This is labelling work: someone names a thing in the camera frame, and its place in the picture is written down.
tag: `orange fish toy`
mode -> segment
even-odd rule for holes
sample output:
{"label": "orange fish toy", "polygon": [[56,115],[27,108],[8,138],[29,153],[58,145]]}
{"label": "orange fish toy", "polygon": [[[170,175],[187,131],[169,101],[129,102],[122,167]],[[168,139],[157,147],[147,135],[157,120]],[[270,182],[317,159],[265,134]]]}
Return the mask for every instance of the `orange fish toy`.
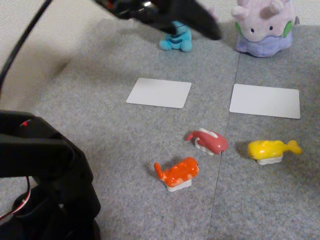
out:
{"label": "orange fish toy", "polygon": [[197,161],[193,157],[187,157],[183,161],[165,171],[161,170],[159,163],[154,164],[154,170],[162,180],[169,192],[190,187],[193,179],[199,172]]}

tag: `yellow whale toy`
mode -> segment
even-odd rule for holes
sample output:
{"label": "yellow whale toy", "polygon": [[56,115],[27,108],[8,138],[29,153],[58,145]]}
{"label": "yellow whale toy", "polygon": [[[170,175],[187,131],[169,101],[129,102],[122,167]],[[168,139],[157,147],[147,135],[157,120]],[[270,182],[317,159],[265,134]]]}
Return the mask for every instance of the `yellow whale toy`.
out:
{"label": "yellow whale toy", "polygon": [[249,156],[256,160],[260,165],[275,164],[282,161],[284,152],[291,151],[295,154],[301,154],[302,149],[294,140],[284,144],[282,141],[253,141],[248,145]]}

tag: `purple plush toy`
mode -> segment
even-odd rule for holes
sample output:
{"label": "purple plush toy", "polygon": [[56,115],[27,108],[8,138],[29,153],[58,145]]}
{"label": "purple plush toy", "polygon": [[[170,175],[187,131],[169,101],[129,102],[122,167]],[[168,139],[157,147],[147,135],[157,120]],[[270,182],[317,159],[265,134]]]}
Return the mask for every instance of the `purple plush toy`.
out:
{"label": "purple plush toy", "polygon": [[293,42],[296,19],[293,0],[237,0],[231,14],[239,32],[236,49],[265,58],[287,49]]}

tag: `white card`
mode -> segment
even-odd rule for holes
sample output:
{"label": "white card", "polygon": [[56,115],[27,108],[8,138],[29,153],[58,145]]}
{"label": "white card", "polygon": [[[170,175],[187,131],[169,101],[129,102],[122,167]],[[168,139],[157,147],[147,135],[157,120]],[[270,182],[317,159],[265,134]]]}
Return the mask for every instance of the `white card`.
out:
{"label": "white card", "polygon": [[139,78],[126,102],[182,109],[190,88],[191,82]]}
{"label": "white card", "polygon": [[230,112],[300,119],[299,91],[296,89],[235,84]]}

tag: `beige wall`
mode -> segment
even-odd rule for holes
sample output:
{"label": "beige wall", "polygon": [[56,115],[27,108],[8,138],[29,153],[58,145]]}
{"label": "beige wall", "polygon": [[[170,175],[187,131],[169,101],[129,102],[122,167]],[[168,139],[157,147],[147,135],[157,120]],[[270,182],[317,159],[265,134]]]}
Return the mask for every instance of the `beige wall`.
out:
{"label": "beige wall", "polygon": [[[44,0],[0,0],[0,65]],[[215,7],[221,22],[230,21],[236,0],[202,0]],[[301,24],[320,24],[320,0],[295,0]],[[86,33],[111,16],[92,0],[54,0],[19,53],[5,81],[0,109],[28,109],[37,94],[77,52]]]}

